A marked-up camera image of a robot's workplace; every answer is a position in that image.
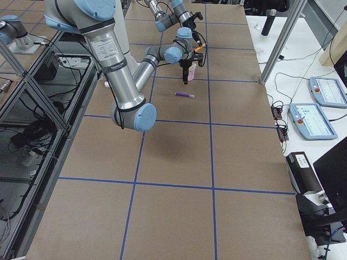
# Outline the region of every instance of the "white table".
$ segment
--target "white table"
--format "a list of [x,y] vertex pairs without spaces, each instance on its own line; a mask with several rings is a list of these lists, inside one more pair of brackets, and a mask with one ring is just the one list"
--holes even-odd
[[[276,40],[282,30],[282,27],[286,21],[284,17],[276,17],[274,20],[273,26],[270,30],[268,36],[262,36],[261,30],[264,26],[266,17],[259,16],[247,16],[247,22],[249,25],[250,33],[252,36],[252,40],[254,43],[254,48],[256,50],[257,58],[259,63],[267,62],[272,49],[276,43]],[[260,26],[260,30],[254,28],[258,23]],[[296,59],[302,58],[309,54],[315,53],[319,50],[320,45],[312,33],[310,27],[304,20],[304,18],[300,18],[283,51],[282,55],[285,57],[284,59]],[[285,73],[290,76],[298,76],[310,78],[312,76],[321,76],[333,71],[333,73],[327,75],[326,77],[337,78],[339,79],[338,74],[334,71],[333,67],[323,67],[319,63],[319,57],[323,53],[323,50],[318,52],[317,57],[312,55],[303,60],[295,60],[295,61],[280,61],[277,62],[268,81],[266,82],[266,89],[269,95],[271,95],[274,101],[281,100],[284,104],[289,104],[289,98],[283,96],[275,90],[274,78],[277,73]],[[265,64],[260,64],[260,69],[263,70]],[[278,89],[292,97],[295,93],[295,89],[298,84],[299,88],[297,90],[296,95],[293,98],[293,103],[313,103],[314,98],[309,91],[308,80],[301,80],[291,78],[285,75],[279,74],[276,78],[276,83]],[[339,118],[345,114],[347,114],[347,109],[340,108],[328,108],[322,107],[325,115],[328,119]],[[320,158],[324,153],[326,153],[331,147],[340,142],[343,138],[347,136],[347,117],[340,119],[338,121],[332,122],[332,126],[338,134],[338,138],[335,140],[323,140],[323,141],[306,141],[304,140],[300,134],[296,130],[296,126],[288,120],[287,117],[288,106],[285,106],[283,109],[282,116],[288,122],[288,137],[289,141],[286,143],[286,151],[284,156],[287,156],[291,152],[301,152],[304,151],[310,161],[310,163],[314,163],[318,158]],[[347,243],[343,244],[334,244],[330,246],[331,251],[328,254],[329,260],[345,260],[347,256]]]

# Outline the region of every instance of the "light blue control panel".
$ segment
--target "light blue control panel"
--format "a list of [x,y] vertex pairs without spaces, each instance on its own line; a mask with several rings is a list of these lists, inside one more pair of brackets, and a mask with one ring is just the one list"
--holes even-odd
[[337,138],[335,130],[319,104],[290,104],[289,113],[304,139],[332,140]]
[[314,99],[321,106],[347,108],[347,96],[337,79],[312,77],[309,85]]

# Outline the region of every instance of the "purple marker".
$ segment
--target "purple marker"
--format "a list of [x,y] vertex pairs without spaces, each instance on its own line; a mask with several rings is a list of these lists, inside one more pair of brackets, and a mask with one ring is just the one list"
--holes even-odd
[[175,92],[175,95],[176,96],[186,96],[188,98],[194,98],[195,96],[194,95],[189,95],[189,94],[184,94],[184,93],[179,93],[179,92]]

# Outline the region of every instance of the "white sticker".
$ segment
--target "white sticker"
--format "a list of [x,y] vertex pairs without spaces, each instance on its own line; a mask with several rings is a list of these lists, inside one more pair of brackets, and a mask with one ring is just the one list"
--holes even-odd
[[303,154],[296,154],[295,157],[297,158],[300,168],[310,168],[309,163]]
[[114,41],[112,40],[112,37],[91,42],[91,44],[99,61],[106,61],[118,55],[118,50],[114,44]]

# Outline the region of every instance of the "black cylinder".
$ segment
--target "black cylinder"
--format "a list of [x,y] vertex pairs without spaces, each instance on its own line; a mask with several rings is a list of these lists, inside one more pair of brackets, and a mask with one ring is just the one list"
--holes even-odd
[[266,22],[264,24],[264,28],[261,31],[261,34],[264,36],[267,36],[269,34],[269,31],[271,29],[271,26],[273,24],[273,20],[275,20],[276,17],[276,10],[271,9],[270,14],[266,18]]

